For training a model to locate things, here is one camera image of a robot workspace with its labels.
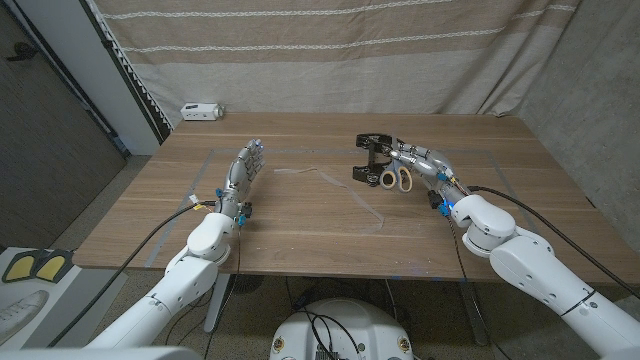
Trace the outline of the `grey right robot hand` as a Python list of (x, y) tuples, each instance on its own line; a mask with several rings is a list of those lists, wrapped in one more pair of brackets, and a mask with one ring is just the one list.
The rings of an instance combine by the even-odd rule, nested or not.
[(390, 157), (419, 176), (429, 191), (449, 203), (455, 204), (470, 194), (457, 178), (451, 162), (437, 150), (398, 142), (390, 151)]

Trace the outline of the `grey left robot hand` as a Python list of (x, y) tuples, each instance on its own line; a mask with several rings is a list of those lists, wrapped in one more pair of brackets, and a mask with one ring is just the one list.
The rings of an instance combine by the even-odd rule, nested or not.
[(240, 150), (232, 161), (225, 177), (224, 186), (215, 206), (217, 213), (230, 218), (240, 213), (242, 203), (250, 192), (250, 186), (265, 165), (264, 145), (260, 139), (252, 139)]

